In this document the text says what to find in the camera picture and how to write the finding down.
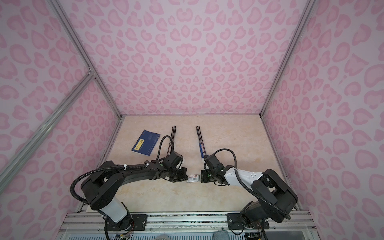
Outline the red white staple box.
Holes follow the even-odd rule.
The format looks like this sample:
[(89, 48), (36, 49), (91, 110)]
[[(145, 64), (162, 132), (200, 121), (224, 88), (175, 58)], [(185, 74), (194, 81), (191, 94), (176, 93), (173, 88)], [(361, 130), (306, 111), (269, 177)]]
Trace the red white staple box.
[(200, 175), (188, 175), (187, 183), (197, 183), (201, 181)]

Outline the blue long stapler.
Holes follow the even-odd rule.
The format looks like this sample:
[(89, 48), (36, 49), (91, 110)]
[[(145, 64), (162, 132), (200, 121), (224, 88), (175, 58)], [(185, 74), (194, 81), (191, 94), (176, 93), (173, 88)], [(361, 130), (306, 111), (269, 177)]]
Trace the blue long stapler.
[(204, 160), (205, 157), (207, 156), (207, 152), (206, 152), (205, 145), (204, 145), (201, 127), (196, 126), (196, 131), (197, 131), (197, 135), (198, 135), (198, 139), (199, 139), (199, 148), (200, 148), (200, 152), (201, 152), (201, 157)]

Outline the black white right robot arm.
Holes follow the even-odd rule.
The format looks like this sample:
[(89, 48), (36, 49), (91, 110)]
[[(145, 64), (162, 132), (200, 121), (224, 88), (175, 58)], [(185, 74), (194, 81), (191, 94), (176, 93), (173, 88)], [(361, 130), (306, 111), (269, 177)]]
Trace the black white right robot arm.
[(241, 187), (257, 199), (237, 213), (232, 220), (235, 227), (260, 229), (264, 226), (263, 220), (282, 223), (292, 218), (290, 212), (297, 204), (298, 197), (272, 169), (264, 172), (239, 170), (235, 165), (224, 166), (215, 155), (206, 155), (201, 174), (202, 183)]

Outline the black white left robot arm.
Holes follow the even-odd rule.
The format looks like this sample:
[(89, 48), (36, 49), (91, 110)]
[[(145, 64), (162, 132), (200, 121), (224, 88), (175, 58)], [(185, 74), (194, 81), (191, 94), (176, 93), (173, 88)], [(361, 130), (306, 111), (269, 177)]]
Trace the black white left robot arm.
[(104, 231), (131, 231), (135, 220), (116, 193), (123, 185), (144, 180), (167, 180), (171, 183), (188, 180), (184, 158), (177, 152), (168, 157), (145, 161), (138, 165), (117, 165), (113, 161), (103, 163), (96, 170), (77, 177), (71, 184), (71, 195), (102, 215)]

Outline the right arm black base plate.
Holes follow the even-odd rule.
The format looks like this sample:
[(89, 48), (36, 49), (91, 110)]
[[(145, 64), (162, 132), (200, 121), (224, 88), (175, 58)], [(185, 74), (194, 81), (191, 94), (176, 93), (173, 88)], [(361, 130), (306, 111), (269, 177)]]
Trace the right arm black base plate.
[(227, 222), (230, 230), (260, 230), (265, 214), (228, 213)]

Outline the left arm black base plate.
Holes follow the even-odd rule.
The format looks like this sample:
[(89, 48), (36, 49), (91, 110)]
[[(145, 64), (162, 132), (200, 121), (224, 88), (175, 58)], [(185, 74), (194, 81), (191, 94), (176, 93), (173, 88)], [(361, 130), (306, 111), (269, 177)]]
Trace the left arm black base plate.
[(128, 214), (121, 221), (115, 223), (110, 217), (105, 217), (104, 231), (144, 231), (147, 225), (148, 215)]

